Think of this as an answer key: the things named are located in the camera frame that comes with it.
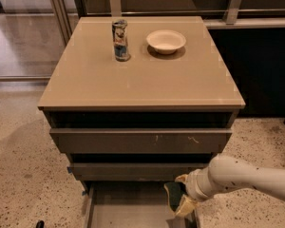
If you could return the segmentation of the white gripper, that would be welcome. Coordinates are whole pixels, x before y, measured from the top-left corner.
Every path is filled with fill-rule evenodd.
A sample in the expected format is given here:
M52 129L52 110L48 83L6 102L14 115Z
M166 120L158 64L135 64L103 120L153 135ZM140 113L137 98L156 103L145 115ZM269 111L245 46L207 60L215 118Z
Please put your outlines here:
M198 201L209 200L218 192L217 186L209 177L207 168L196 169L188 175L182 174L177 176L175 182L184 183L189 196L181 196L180 202L174 212L175 216L180 218L192 214L198 206Z

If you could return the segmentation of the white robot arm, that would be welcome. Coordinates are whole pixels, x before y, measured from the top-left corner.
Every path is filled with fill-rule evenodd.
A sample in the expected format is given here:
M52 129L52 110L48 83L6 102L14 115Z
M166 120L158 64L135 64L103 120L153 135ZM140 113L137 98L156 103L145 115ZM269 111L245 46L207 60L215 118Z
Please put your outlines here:
M177 217L192 213L199 202L216 194L250 188L285 201L285 169L259 167L223 154L209 165L175 179L169 205Z

